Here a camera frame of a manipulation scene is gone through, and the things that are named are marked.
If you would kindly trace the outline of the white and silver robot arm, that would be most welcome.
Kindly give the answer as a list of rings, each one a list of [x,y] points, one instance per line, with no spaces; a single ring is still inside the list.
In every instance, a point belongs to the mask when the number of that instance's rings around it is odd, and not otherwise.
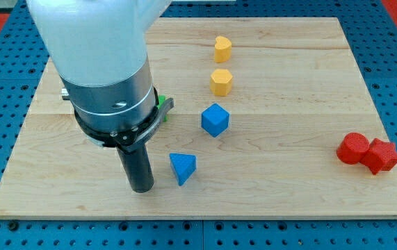
[[[90,137],[132,152],[157,131],[145,34],[170,0],[27,0],[29,12]]]

